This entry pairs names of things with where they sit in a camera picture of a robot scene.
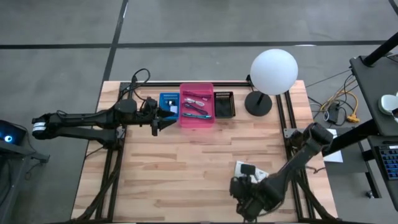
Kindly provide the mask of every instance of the wooden tabletop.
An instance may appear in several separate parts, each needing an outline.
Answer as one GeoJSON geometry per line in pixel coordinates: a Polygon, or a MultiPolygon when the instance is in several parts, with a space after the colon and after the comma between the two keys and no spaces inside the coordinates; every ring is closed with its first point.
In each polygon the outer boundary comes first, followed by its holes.
{"type": "MultiPolygon", "coordinates": [[[[116,101],[120,82],[104,82],[98,109],[116,101]]],[[[160,92],[178,92],[178,87],[142,87],[140,96],[159,99],[160,92]]],[[[119,179],[114,222],[242,222],[236,214],[236,200],[229,196],[229,180],[236,161],[244,161],[268,172],[277,172],[287,161],[276,98],[269,114],[255,117],[246,112],[244,99],[248,87],[215,87],[215,91],[233,91],[236,116],[217,119],[209,129],[182,129],[178,123],[162,130],[157,137],[149,126],[128,126],[119,179]]],[[[290,89],[298,128],[313,122],[304,82],[296,81],[290,89]]],[[[287,126],[289,116],[284,104],[287,126]]],[[[90,142],[87,153],[99,148],[90,142]]],[[[98,193],[106,151],[91,155],[84,163],[72,218],[82,214],[98,193]]],[[[321,168],[322,155],[312,158],[309,166],[321,168]]],[[[320,203],[337,216],[326,171],[307,171],[310,188],[320,203]]],[[[297,220],[291,184],[285,203],[259,222],[297,220]]],[[[305,216],[307,210],[300,192],[305,216]]],[[[108,198],[104,212],[108,211],[108,198]]]]}

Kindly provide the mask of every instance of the black mesh basket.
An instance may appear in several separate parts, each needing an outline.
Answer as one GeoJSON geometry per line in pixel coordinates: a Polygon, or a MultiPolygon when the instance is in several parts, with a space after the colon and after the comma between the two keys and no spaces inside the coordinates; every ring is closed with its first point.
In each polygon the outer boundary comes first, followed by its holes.
{"type": "Polygon", "coordinates": [[[214,92],[216,118],[235,117],[233,92],[214,92]]]}

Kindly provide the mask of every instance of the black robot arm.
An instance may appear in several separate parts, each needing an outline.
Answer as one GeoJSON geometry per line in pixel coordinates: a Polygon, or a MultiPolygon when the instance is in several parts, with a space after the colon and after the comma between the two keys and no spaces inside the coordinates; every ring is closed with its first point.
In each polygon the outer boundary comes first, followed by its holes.
{"type": "Polygon", "coordinates": [[[157,102],[150,97],[146,99],[139,110],[136,101],[128,98],[119,100],[107,110],[92,114],[66,114],[62,111],[44,114],[32,120],[32,124],[34,124],[32,135],[37,139],[52,139],[58,136],[88,139],[89,136],[95,137],[109,133],[104,133],[102,130],[91,130],[91,133],[88,133],[84,128],[70,128],[98,126],[103,129],[116,129],[120,125],[142,126],[149,124],[152,127],[152,135],[157,136],[157,130],[162,130],[175,123],[175,120],[163,120],[172,115],[174,115],[173,112],[158,108],[157,102]]]}
{"type": "Polygon", "coordinates": [[[295,142],[299,142],[297,145],[299,151],[277,173],[269,175],[259,184],[251,183],[249,178],[253,173],[247,173],[246,177],[231,179],[230,194],[238,200],[236,211],[245,220],[252,222],[259,216],[261,210],[269,213],[277,209],[285,199],[289,181],[296,177],[296,170],[304,168],[313,156],[329,147],[333,135],[320,124],[313,123],[303,133],[296,131],[292,138],[295,138],[295,142]]]}

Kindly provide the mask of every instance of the concrete floor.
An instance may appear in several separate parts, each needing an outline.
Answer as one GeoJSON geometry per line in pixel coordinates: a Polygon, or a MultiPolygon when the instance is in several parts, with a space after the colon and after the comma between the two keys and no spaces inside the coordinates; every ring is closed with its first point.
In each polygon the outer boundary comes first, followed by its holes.
{"type": "MultiPolygon", "coordinates": [[[[110,44],[121,6],[122,0],[0,0],[0,45],[110,44]]],[[[152,80],[242,80],[256,55],[280,48],[296,58],[298,78],[311,84],[347,70],[351,57],[377,47],[346,41],[386,40],[397,30],[398,16],[387,0],[129,0],[120,43],[331,40],[341,45],[117,49],[109,79],[129,80],[146,67],[152,80]]],[[[30,129],[32,117],[43,113],[93,112],[108,55],[109,49],[0,50],[0,119],[30,129]]],[[[348,75],[311,86],[308,95],[325,101],[348,75]]],[[[354,92],[358,116],[366,121],[369,111],[360,90],[354,92]]],[[[323,122],[321,116],[316,120],[323,122]]],[[[68,220],[87,142],[32,143],[51,158],[25,183],[13,223],[68,220]]],[[[372,166],[380,199],[364,197],[369,190],[364,174],[329,176],[339,217],[395,223],[398,213],[372,166]]]]}

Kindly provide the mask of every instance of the black desk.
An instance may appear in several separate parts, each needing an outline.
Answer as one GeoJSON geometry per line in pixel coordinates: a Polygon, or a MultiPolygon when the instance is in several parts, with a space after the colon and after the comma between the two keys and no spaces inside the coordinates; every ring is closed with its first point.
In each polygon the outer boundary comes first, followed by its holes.
{"type": "MultiPolygon", "coordinates": [[[[337,135],[340,136],[352,128],[338,128],[337,135]]],[[[349,145],[341,150],[343,162],[325,162],[328,175],[358,174],[368,172],[368,168],[362,156],[362,145],[360,142],[349,145]]]]}
{"type": "Polygon", "coordinates": [[[398,92],[398,63],[385,57],[373,67],[365,66],[360,58],[352,58],[349,62],[377,130],[383,136],[398,136],[398,123],[392,116],[383,114],[378,105],[383,95],[398,92]]]}
{"type": "MultiPolygon", "coordinates": [[[[394,143],[398,145],[398,123],[392,116],[383,114],[378,103],[381,96],[395,95],[398,92],[398,63],[385,57],[380,58],[373,67],[365,66],[361,57],[352,58],[349,62],[372,119],[335,138],[325,156],[367,138],[371,150],[363,152],[362,155],[365,161],[375,159],[383,173],[384,167],[380,166],[375,150],[388,139],[393,142],[396,140],[394,143]]],[[[398,211],[398,180],[384,179],[384,181],[389,189],[392,203],[398,211]]]]}

